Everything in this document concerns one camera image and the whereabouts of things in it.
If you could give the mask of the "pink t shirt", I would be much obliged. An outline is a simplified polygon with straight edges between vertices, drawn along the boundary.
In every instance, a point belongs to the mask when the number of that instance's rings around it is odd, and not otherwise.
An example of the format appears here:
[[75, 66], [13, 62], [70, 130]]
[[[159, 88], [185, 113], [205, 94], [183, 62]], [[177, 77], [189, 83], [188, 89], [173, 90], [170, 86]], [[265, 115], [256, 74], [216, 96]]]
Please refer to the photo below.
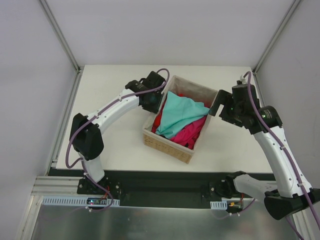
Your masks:
[[200, 131], [202, 130], [206, 119], [207, 116], [205, 120], [200, 119], [187, 125], [176, 137], [169, 140], [192, 150], [200, 136]]

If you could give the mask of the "wicker basket with cloth liner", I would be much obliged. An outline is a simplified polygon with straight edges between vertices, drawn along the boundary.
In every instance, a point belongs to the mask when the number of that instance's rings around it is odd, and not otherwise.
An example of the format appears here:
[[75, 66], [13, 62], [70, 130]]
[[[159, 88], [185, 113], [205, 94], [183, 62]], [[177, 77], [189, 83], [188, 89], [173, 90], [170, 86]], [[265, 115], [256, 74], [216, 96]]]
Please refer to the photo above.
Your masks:
[[[204, 85], [174, 75], [164, 87], [164, 96], [160, 102], [161, 107], [164, 105], [168, 91], [171, 91], [174, 94], [182, 94], [187, 98], [191, 98], [195, 102], [203, 102], [204, 105], [209, 108], [212, 107], [218, 94], [218, 91], [216, 89], [206, 87]], [[207, 130], [212, 116], [209, 115], [206, 118], [204, 126], [199, 133], [199, 138], [195, 142], [195, 146], [193, 149], [189, 149], [153, 133], [152, 126], [154, 124], [156, 116], [157, 114], [150, 113], [143, 124], [142, 134], [144, 144], [188, 164], [193, 157], [195, 150], [200, 145], [200, 142], [204, 137], [205, 131]]]

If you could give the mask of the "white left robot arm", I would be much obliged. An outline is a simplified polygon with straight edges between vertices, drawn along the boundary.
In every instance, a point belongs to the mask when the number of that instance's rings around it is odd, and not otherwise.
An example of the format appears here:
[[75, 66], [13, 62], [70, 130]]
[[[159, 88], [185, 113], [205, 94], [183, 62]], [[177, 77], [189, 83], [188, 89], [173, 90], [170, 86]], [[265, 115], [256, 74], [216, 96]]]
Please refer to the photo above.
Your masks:
[[146, 78], [128, 82], [112, 101], [100, 109], [87, 115], [78, 113], [73, 117], [65, 166], [71, 169], [81, 162], [85, 176], [90, 179], [88, 188], [94, 194], [102, 194], [106, 188], [101, 161], [105, 146], [103, 133], [116, 120], [139, 106], [156, 114], [169, 79], [170, 72], [166, 68], [151, 71]]

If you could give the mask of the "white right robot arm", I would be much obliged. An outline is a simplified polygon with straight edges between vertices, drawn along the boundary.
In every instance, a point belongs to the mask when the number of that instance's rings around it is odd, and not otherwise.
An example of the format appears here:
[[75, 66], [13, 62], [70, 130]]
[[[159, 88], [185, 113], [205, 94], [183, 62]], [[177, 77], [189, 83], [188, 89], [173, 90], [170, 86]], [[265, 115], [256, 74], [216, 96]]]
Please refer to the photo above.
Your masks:
[[307, 209], [320, 201], [320, 190], [312, 187], [300, 170], [287, 145], [283, 123], [272, 106], [260, 106], [255, 86], [238, 84], [232, 92], [219, 90], [209, 110], [237, 127], [249, 130], [262, 148], [272, 169], [275, 184], [257, 180], [243, 171], [230, 173], [214, 187], [217, 195], [231, 199], [247, 194], [264, 203], [267, 212], [276, 220]]

